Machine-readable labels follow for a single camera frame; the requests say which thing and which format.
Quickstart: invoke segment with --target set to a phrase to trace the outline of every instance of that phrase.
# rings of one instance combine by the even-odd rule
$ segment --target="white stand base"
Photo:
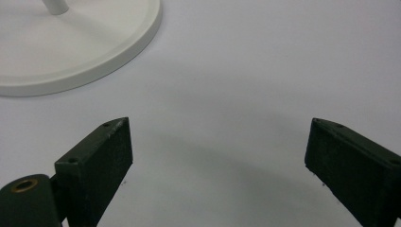
[[[0,95],[39,96],[100,79],[139,54],[162,20],[160,0],[39,0],[0,8]]]

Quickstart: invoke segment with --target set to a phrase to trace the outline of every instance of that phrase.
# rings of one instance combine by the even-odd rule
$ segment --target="white surface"
[[[100,79],[139,54],[162,19],[160,0],[71,0],[58,16],[41,1],[3,4],[2,96],[47,95]]]
[[[128,116],[134,165],[100,227],[360,226],[305,168],[309,124],[337,121],[400,154],[401,2],[163,7],[155,39],[112,75],[0,97],[0,184],[54,174],[86,134]]]

